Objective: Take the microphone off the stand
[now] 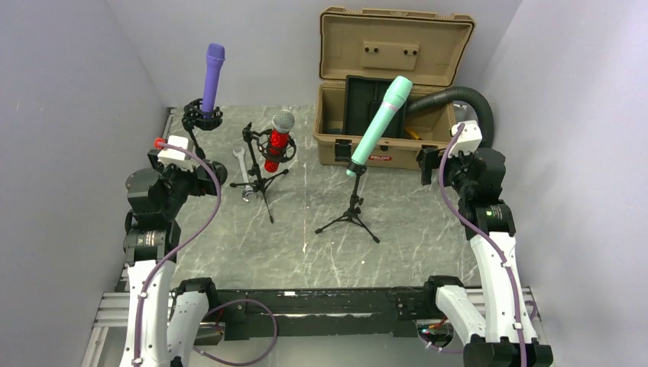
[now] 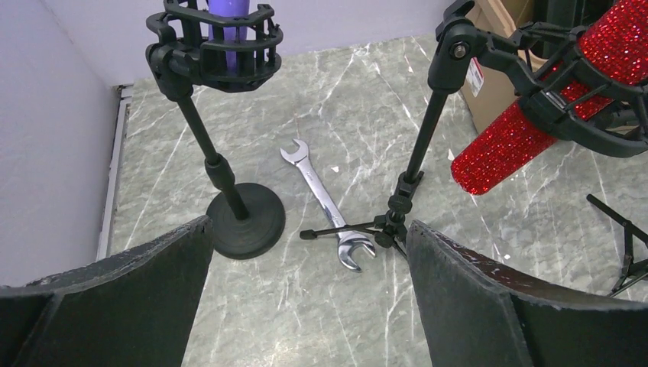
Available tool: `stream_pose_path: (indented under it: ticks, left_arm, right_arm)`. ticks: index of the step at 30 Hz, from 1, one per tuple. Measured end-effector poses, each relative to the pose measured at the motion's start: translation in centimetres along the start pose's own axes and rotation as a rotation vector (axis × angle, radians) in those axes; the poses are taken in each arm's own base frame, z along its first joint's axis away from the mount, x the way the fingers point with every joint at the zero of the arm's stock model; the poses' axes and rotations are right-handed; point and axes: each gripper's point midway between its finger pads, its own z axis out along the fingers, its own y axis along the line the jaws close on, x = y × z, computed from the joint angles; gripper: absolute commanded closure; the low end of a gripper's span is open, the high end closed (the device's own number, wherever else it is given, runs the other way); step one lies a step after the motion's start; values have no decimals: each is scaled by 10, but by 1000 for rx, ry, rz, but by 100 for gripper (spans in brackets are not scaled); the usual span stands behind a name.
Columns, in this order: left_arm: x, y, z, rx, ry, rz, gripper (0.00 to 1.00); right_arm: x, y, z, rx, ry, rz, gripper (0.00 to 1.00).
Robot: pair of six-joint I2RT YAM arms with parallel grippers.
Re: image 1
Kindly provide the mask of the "small black tripod stand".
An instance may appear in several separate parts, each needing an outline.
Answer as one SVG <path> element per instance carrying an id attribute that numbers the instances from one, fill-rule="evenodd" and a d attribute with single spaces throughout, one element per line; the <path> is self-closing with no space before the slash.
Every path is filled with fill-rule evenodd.
<path id="1" fill-rule="evenodd" d="M 365 223 L 360 218 L 361 205 L 363 204 L 364 199 L 358 195 L 358 188 L 360 179 L 366 172 L 367 168 L 364 165 L 358 165 L 353 162 L 351 162 L 351 166 L 352 173 L 355 173 L 355 182 L 352 193 L 349 197 L 349 205 L 347 210 L 338 218 L 335 218 L 326 225 L 316 229 L 314 233 L 320 234 L 324 229 L 328 229 L 330 226 L 338 222 L 348 222 L 355 226 L 363 228 L 375 243 L 380 243 L 380 239 L 365 225 Z"/>

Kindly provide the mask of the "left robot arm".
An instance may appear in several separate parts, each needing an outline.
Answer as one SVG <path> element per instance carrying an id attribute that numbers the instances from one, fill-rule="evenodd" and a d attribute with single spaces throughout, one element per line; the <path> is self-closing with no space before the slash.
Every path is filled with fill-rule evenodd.
<path id="1" fill-rule="evenodd" d="M 187 366 L 202 321 L 219 311 L 215 285 L 208 278 L 171 287 L 181 229 L 176 216 L 189 196 L 217 194 L 227 178 L 219 162 L 184 171 L 174 164 L 140 169 L 125 182 L 131 206 L 124 249 L 129 285 L 127 337 L 122 366 Z"/>

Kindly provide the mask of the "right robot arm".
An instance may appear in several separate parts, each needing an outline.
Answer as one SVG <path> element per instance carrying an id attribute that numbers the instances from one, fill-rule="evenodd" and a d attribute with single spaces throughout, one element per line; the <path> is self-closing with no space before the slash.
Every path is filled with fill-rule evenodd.
<path id="1" fill-rule="evenodd" d="M 426 148 L 418 157 L 422 183 L 439 170 L 439 187 L 459 196 L 449 205 L 465 228 L 478 263 L 484 311 L 469 300 L 463 283 L 453 276 L 431 276 L 421 307 L 430 317 L 444 317 L 462 341 L 465 366 L 551 366 L 552 348 L 539 341 L 523 299 L 515 254 L 516 228 L 510 207 L 500 198 L 505 156 L 491 148 L 443 158 Z"/>

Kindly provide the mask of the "black shock mount tripod stand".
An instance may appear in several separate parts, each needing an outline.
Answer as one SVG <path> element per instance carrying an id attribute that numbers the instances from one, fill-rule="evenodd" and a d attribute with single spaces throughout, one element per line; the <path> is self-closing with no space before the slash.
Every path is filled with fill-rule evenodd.
<path id="1" fill-rule="evenodd" d="M 245 165 L 245 158 L 235 155 L 239 160 L 239 167 L 247 174 L 248 178 L 252 177 L 251 182 L 230 183 L 231 188 L 241 188 L 241 196 L 246 198 L 248 194 L 254 193 L 257 195 L 261 193 L 264 203 L 267 208 L 270 223 L 274 223 L 274 217 L 271 213 L 270 205 L 267 201 L 266 192 L 268 187 L 273 181 L 282 175 L 287 175 L 290 170 L 288 168 L 278 171 L 274 175 L 264 177 L 261 172 L 261 165 L 258 162 L 256 153 L 259 153 L 262 158 L 277 165 L 292 161 L 296 155 L 297 147 L 292 135 L 288 132 L 286 134 L 286 145 L 284 147 L 276 146 L 271 141 L 272 128 L 265 129 L 257 132 L 252 129 L 252 122 L 249 122 L 242 130 L 243 141 L 248 145 L 248 152 L 251 157 L 251 168 L 247 169 Z"/>

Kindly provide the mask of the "red glitter microphone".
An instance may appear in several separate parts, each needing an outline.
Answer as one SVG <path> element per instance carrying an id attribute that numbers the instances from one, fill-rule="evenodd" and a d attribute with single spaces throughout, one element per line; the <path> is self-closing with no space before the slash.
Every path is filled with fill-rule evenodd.
<path id="1" fill-rule="evenodd" d="M 267 150 L 269 156 L 280 158 L 285 152 L 294 124 L 294 116 L 287 110 L 281 110 L 273 117 L 273 128 Z"/>

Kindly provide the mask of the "teal microphone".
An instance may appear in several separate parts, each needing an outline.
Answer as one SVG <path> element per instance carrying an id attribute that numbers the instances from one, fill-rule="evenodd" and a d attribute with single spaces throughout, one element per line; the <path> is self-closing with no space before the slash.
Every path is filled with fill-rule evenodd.
<path id="1" fill-rule="evenodd" d="M 404 76 L 397 76 L 389 85 L 376 114 L 351 156 L 351 160 L 346 169 L 348 176 L 355 176 L 355 173 L 352 173 L 351 162 L 358 165 L 365 165 L 378 140 L 390 124 L 390 121 L 406 102 L 412 87 L 413 82 Z"/>

